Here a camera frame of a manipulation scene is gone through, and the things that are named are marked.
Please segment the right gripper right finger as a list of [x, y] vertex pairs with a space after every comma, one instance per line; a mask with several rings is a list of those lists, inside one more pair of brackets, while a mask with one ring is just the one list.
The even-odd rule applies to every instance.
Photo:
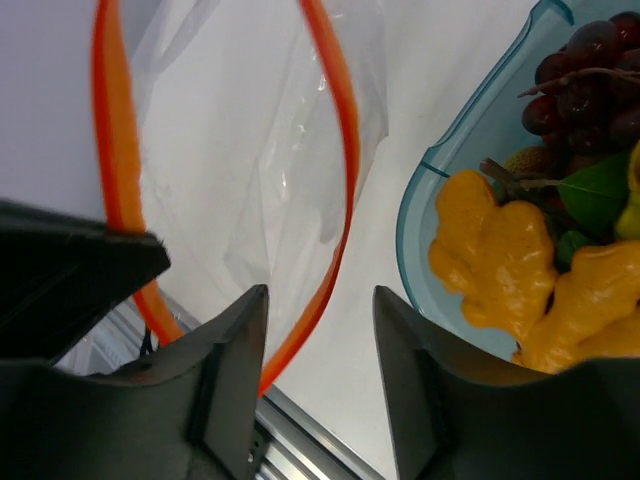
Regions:
[[635, 479], [639, 363], [546, 375], [499, 359], [374, 291], [379, 362], [402, 479]]

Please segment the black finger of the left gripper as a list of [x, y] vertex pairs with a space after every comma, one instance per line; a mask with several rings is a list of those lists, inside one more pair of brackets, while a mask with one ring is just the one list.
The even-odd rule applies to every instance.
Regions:
[[1, 357], [59, 360], [170, 266], [151, 233], [1, 203]]

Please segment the clear orange zip top bag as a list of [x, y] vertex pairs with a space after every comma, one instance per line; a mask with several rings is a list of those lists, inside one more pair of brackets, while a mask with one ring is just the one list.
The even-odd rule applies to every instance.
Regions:
[[161, 344], [269, 289], [260, 387], [322, 317], [388, 132], [377, 1], [100, 1], [91, 88], [106, 218], [171, 259], [133, 295]]

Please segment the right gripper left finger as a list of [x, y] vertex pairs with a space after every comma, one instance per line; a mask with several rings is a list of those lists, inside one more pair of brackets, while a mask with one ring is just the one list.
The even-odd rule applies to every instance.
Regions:
[[1, 365], [5, 479], [249, 479], [269, 307], [263, 285], [108, 375]]

